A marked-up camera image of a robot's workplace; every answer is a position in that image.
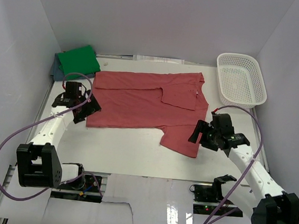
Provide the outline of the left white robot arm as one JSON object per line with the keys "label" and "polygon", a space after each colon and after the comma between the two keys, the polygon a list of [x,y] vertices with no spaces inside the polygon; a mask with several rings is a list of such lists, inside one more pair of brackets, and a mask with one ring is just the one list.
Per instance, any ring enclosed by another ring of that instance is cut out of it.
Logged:
{"label": "left white robot arm", "polygon": [[80,123],[101,110],[90,90],[82,91],[80,82],[66,82],[65,91],[59,94],[51,107],[51,120],[44,123],[40,132],[16,150],[18,180],[22,187],[58,188],[69,183],[74,189],[85,184],[80,163],[62,163],[57,154],[59,142],[70,123]]}

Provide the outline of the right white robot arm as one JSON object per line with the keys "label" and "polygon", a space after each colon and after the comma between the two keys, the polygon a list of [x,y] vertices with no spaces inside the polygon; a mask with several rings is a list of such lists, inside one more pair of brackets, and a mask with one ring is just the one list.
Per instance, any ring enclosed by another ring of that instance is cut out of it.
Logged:
{"label": "right white robot arm", "polygon": [[287,193],[269,175],[254,157],[249,140],[236,133],[229,114],[212,113],[208,123],[199,120],[189,142],[203,148],[224,151],[226,157],[240,170],[241,178],[250,187],[246,191],[240,181],[231,175],[216,177],[208,187],[193,185],[190,191],[195,201],[207,201],[224,205],[233,203],[250,218],[251,224],[299,224],[299,198],[295,193]]}

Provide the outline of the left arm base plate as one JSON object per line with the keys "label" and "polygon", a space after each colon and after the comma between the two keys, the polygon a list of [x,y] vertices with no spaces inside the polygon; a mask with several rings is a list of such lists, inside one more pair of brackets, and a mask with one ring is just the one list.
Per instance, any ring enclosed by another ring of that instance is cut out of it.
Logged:
{"label": "left arm base plate", "polygon": [[103,176],[96,175],[95,178],[90,174],[84,175],[79,185],[62,185],[56,193],[62,199],[100,203],[102,201],[100,192],[104,193],[101,188]]}

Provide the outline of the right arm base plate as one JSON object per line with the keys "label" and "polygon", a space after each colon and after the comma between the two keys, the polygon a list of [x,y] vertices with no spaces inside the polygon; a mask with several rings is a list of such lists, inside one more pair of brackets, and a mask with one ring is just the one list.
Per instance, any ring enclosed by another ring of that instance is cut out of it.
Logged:
{"label": "right arm base plate", "polygon": [[[194,194],[193,201],[193,214],[195,215],[210,215],[214,209],[220,203],[214,196],[211,183],[198,183],[193,184],[189,188],[190,192]],[[226,201],[225,204],[216,212],[215,216],[224,215],[226,212],[235,211],[229,214],[229,217],[243,216],[243,212],[240,211],[231,201]]]}

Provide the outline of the red t-shirt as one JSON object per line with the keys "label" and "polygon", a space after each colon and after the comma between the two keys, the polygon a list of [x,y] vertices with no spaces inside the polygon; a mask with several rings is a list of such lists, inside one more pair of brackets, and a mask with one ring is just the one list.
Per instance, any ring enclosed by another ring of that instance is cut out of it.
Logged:
{"label": "red t-shirt", "polygon": [[189,142],[198,120],[206,118],[208,103],[199,73],[157,74],[98,72],[94,95],[102,110],[89,116],[88,128],[157,128],[160,144],[195,158],[199,145]]}

